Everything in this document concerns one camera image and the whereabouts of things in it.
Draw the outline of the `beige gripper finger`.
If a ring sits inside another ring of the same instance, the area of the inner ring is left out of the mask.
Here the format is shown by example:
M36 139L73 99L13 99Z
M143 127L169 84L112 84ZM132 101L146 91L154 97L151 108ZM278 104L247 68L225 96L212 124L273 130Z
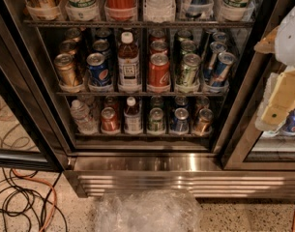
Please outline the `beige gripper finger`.
M263 39L261 39L255 46L254 50L262 54L269 54L275 52L275 41L279 27L275 27Z
M255 127L260 131L276 131L294 108L295 67L287 66L282 73L272 72L268 77Z

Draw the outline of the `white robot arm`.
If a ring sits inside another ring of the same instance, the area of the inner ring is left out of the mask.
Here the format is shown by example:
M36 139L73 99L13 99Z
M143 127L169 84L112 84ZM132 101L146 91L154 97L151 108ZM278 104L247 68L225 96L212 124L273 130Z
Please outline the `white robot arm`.
M286 65L282 73L270 74L255 121L258 130L275 131L295 108L295 6L254 50L273 53L278 62Z

